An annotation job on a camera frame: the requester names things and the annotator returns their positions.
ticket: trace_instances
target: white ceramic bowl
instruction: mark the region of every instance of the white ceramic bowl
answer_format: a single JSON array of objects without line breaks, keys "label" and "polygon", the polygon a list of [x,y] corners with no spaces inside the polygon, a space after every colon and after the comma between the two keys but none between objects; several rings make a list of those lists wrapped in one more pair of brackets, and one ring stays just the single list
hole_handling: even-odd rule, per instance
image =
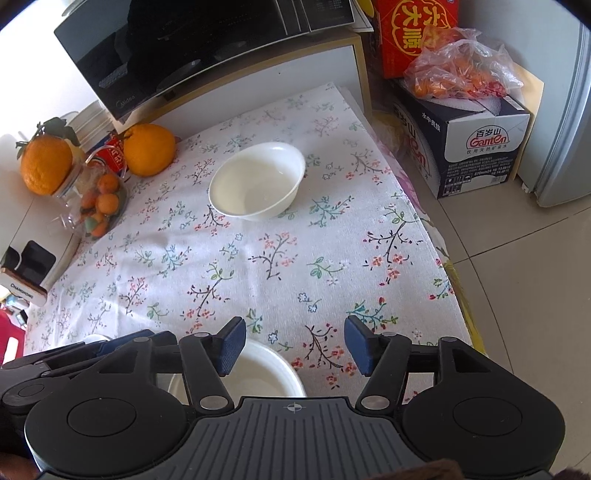
[{"label": "white ceramic bowl", "polygon": [[228,217],[266,220],[289,207],[306,161],[292,145],[268,142],[228,158],[209,185],[209,202]]},{"label": "white ceramic bowl", "polygon": [[[241,397],[304,398],[306,391],[293,367],[276,351],[262,343],[246,339],[232,373],[222,383],[238,405]],[[188,405],[183,376],[174,374],[168,392]]]}]

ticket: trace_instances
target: red packaging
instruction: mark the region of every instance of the red packaging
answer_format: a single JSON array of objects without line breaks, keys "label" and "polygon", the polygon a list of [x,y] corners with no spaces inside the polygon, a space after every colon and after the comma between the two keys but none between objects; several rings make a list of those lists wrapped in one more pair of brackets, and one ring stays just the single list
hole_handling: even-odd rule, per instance
[{"label": "red packaging", "polygon": [[401,77],[421,53],[425,25],[457,26],[459,0],[372,0],[369,61],[384,78]]},{"label": "red packaging", "polygon": [[[94,145],[91,151],[94,151],[99,147],[103,147],[104,145],[117,147],[121,152],[123,152],[123,143],[117,137],[117,132],[115,130],[110,132],[109,135],[107,135],[96,145]],[[98,153],[95,154],[94,159],[91,161],[91,163],[94,161],[107,165],[116,174],[121,173],[121,171],[123,170],[123,166],[125,164],[123,155],[119,153],[119,151],[113,150],[112,148],[105,148],[103,150],[100,150]]]}]

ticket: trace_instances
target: table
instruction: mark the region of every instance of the table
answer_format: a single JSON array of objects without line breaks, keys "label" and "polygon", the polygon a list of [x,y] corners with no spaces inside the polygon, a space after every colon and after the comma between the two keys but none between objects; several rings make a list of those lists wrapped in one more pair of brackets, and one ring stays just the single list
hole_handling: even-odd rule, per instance
[{"label": "table", "polygon": [[[306,158],[294,203],[263,222],[221,215],[208,202],[213,173],[264,141]],[[413,204],[332,83],[187,138],[168,169],[127,185],[120,224],[82,243],[46,306],[32,310],[26,352],[91,333],[217,332],[238,315],[250,338],[291,362],[308,395],[354,401],[365,379],[345,348],[347,315],[415,343],[470,342]],[[407,397],[430,381],[412,375]]]}]

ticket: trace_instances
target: plastic bag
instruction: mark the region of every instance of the plastic bag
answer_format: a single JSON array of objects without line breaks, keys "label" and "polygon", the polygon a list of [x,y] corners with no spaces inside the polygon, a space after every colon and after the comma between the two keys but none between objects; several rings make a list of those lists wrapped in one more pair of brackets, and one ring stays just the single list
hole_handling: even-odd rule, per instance
[{"label": "plastic bag", "polygon": [[404,72],[418,98],[504,97],[523,87],[504,46],[493,50],[476,40],[478,30],[426,25],[421,54]]}]

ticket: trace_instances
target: black microwave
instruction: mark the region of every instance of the black microwave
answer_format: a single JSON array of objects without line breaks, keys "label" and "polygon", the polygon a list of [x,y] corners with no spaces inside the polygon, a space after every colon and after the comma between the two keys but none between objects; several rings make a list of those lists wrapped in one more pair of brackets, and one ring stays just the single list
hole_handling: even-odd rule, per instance
[{"label": "black microwave", "polygon": [[238,55],[350,23],[350,0],[85,0],[55,34],[119,119]]}]

